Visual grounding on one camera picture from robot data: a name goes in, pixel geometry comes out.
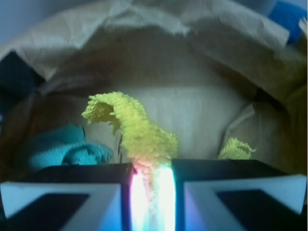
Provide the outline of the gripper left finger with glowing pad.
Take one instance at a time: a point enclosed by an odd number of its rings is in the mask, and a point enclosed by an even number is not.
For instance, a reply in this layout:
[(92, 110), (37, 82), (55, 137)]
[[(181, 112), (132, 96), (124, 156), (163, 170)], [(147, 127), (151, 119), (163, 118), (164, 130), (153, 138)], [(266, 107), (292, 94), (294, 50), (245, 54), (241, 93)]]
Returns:
[(3, 231), (129, 231), (131, 164), (47, 167), (0, 185)]

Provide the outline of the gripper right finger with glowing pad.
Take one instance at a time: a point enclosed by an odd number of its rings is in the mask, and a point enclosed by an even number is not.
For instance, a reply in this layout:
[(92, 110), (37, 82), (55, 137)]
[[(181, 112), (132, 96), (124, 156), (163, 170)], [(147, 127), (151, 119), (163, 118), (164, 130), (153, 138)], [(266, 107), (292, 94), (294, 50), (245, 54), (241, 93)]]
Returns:
[(257, 160), (176, 159), (178, 231), (305, 231), (307, 177)]

